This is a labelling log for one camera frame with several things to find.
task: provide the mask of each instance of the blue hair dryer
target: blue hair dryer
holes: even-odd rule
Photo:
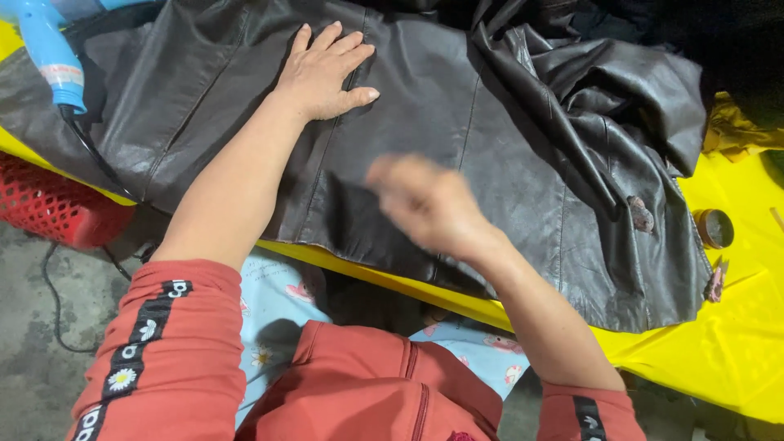
[[[0,19],[18,24],[35,67],[52,87],[52,102],[87,111],[82,100],[85,74],[62,27],[75,20],[153,0],[0,0]]]

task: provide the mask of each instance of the person's left hand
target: person's left hand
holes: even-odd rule
[[[362,44],[359,31],[335,41],[342,29],[339,21],[330,24],[308,49],[311,30],[303,25],[275,86],[274,94],[285,97],[285,102],[308,121],[335,118],[379,97],[379,91],[372,87],[348,92],[342,89],[348,74],[376,50],[373,45]]]

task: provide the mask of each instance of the blurred hand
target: blurred hand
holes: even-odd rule
[[[372,87],[342,89],[343,80],[376,50],[362,44],[362,33],[353,32],[340,40],[339,21],[327,26],[308,49],[310,26],[297,32],[274,94],[284,97],[307,121],[330,119],[352,108],[370,104],[379,97]]]
[[[482,215],[466,179],[418,155],[378,158],[367,184],[379,195],[381,210],[414,243],[459,261],[506,236]]]

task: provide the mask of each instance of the gray floor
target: gray floor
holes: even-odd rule
[[[140,231],[150,229],[147,218],[136,219],[125,241],[112,248],[130,255]],[[28,238],[0,222],[0,439],[54,441],[63,438],[71,423],[71,405],[85,385],[91,355],[63,350],[54,340],[52,295],[41,276],[40,264],[49,242]],[[123,264],[138,268],[136,259]],[[49,262],[49,274],[63,299],[63,339],[79,348],[91,348],[117,311],[118,299],[129,283],[102,252],[79,253],[60,247]],[[342,300],[350,303],[350,297]],[[410,301],[393,299],[392,302]],[[638,420],[650,440],[688,441],[699,417],[699,407],[684,395],[641,388],[631,392]],[[504,440],[535,438],[541,403],[539,382],[527,373],[505,402],[499,436]],[[726,431],[736,431],[728,411],[715,410]],[[694,439],[705,439],[699,434]],[[714,439],[741,439],[722,435]]]

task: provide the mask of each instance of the red hoodie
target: red hoodie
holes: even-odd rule
[[[291,368],[235,432],[240,275],[211,261],[144,265],[106,330],[66,440],[497,439],[502,402],[451,352],[309,322]],[[623,392],[544,385],[538,439],[644,440]]]

